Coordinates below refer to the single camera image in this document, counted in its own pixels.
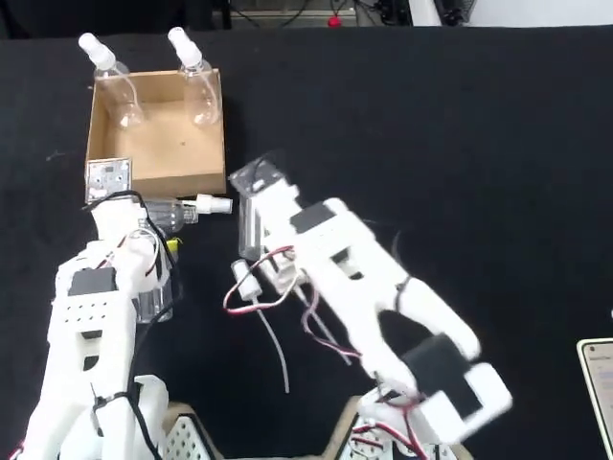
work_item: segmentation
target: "perforated metal plate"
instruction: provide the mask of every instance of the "perforated metal plate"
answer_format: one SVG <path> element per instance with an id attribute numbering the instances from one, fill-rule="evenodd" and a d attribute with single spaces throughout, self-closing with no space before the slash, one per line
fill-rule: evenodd
<path id="1" fill-rule="evenodd" d="M 85 201 L 91 203 L 132 187 L 132 161 L 129 158 L 90 160 L 85 173 Z"/>
<path id="2" fill-rule="evenodd" d="M 165 460 L 214 460 L 189 416 L 180 416 L 166 438 Z"/>

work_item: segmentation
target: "white bottle cap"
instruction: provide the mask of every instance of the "white bottle cap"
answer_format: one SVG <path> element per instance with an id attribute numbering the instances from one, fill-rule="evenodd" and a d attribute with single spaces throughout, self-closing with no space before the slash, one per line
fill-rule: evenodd
<path id="1" fill-rule="evenodd" d="M 198 214 L 232 214 L 232 199 L 211 195 L 198 195 L 195 200 L 184 199 L 183 204 L 194 206 Z"/>
<path id="2" fill-rule="evenodd" d="M 117 63 L 115 55 L 106 45 L 100 43 L 93 34 L 81 35 L 79 37 L 79 46 L 100 70 L 109 70 L 115 67 Z"/>
<path id="3" fill-rule="evenodd" d="M 202 60 L 202 53 L 187 36 L 183 28 L 173 27 L 169 32 L 169 40 L 176 55 L 186 67 L 195 67 Z"/>

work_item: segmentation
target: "yellow component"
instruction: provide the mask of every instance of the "yellow component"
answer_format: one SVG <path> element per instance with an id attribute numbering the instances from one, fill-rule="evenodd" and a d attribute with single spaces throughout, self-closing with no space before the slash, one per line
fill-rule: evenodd
<path id="1" fill-rule="evenodd" d="M 179 243 L 183 244 L 183 242 L 179 238 L 171 238 L 166 241 L 166 244 L 169 246 L 169 250 L 172 254 L 176 254 L 179 251 Z"/>

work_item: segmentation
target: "black tablecloth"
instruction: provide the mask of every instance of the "black tablecloth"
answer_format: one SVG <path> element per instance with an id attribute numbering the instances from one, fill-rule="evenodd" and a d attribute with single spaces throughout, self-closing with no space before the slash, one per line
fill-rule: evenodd
<path id="1" fill-rule="evenodd" d="M 267 150 L 312 201 L 339 196 L 474 328 L 515 397 L 467 441 L 477 458 L 603 458 L 575 351 L 613 331 L 613 29 L 200 34 L 222 72 L 227 171 Z M 133 70 L 161 36 L 112 37 Z M 0 42 L 0 454 L 39 396 L 57 265 L 95 236 L 79 210 L 91 66 L 76 40 Z M 291 394 L 257 316 L 220 302 L 235 217 L 181 238 L 188 300 L 140 371 L 190 403 L 222 452 L 321 451 L 358 365 L 312 343 L 299 305 L 271 311 Z M 342 327 L 329 311 L 326 320 Z M 385 321 L 399 349 L 423 333 Z"/>

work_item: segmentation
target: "white 3d-printed part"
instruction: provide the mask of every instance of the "white 3d-printed part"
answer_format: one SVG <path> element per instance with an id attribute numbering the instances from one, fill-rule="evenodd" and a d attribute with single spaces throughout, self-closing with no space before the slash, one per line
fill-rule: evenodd
<path id="1" fill-rule="evenodd" d="M 193 420 L 187 416 L 176 419 L 166 438 L 165 460 L 213 460 L 200 437 Z"/>

